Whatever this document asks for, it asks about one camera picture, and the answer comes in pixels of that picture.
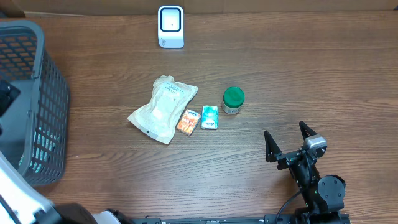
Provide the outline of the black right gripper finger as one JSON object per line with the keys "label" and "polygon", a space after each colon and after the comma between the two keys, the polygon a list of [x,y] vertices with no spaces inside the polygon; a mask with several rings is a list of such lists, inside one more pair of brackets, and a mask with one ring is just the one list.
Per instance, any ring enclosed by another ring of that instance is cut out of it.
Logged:
{"label": "black right gripper finger", "polygon": [[304,121],[299,122],[300,131],[302,133],[303,140],[306,138],[317,135],[318,133],[312,130]]}
{"label": "black right gripper finger", "polygon": [[266,161],[277,162],[277,158],[282,154],[282,151],[268,131],[264,131],[264,138],[266,142]]}

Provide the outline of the green lid jar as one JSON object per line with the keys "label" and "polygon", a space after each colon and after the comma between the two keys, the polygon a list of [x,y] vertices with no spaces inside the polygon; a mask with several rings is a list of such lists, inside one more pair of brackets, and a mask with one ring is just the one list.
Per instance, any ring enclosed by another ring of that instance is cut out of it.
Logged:
{"label": "green lid jar", "polygon": [[224,91],[222,109],[227,114],[237,114],[244,103],[245,95],[242,89],[231,86]]}

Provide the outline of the teal tissue pack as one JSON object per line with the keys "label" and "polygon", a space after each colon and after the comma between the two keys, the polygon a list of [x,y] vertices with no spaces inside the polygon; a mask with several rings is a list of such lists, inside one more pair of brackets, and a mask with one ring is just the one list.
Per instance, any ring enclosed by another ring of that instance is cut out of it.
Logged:
{"label": "teal tissue pack", "polygon": [[218,129],[218,107],[205,105],[201,115],[202,129]]}

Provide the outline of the orange tissue pack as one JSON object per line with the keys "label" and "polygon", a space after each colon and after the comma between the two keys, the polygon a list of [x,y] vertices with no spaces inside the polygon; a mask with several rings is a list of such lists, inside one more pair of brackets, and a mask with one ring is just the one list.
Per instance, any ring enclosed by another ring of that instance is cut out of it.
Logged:
{"label": "orange tissue pack", "polygon": [[201,115],[199,113],[190,109],[186,109],[183,112],[180,121],[177,123],[176,128],[187,136],[191,136],[195,128],[197,127],[200,118]]}

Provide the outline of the beige food pouch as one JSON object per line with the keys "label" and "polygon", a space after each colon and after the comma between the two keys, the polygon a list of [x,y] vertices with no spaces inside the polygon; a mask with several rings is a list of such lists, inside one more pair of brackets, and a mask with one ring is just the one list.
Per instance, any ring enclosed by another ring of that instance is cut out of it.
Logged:
{"label": "beige food pouch", "polygon": [[150,101],[133,111],[127,119],[150,138],[169,144],[182,113],[197,91],[197,86],[162,75],[153,83]]}

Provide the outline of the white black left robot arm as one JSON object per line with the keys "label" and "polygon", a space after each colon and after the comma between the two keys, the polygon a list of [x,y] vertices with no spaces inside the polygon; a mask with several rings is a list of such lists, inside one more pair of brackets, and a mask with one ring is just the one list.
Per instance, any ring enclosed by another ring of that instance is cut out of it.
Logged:
{"label": "white black left robot arm", "polygon": [[77,203],[54,205],[13,166],[25,152],[27,108],[13,112],[24,93],[1,80],[1,223],[131,223],[117,210],[91,214]]}

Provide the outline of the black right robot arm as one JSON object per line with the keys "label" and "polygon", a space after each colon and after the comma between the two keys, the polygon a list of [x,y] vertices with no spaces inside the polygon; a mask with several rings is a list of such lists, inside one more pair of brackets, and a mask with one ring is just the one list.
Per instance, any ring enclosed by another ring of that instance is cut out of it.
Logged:
{"label": "black right robot arm", "polygon": [[[276,162],[278,170],[288,169],[298,185],[298,192],[289,198],[275,215],[265,215],[265,223],[350,223],[344,208],[345,181],[338,175],[321,177],[315,164],[324,156],[326,139],[312,130],[304,121],[299,122],[303,145],[298,150],[284,154],[268,131],[264,132],[266,161]],[[283,215],[284,209],[299,195],[305,206],[293,214]]]}

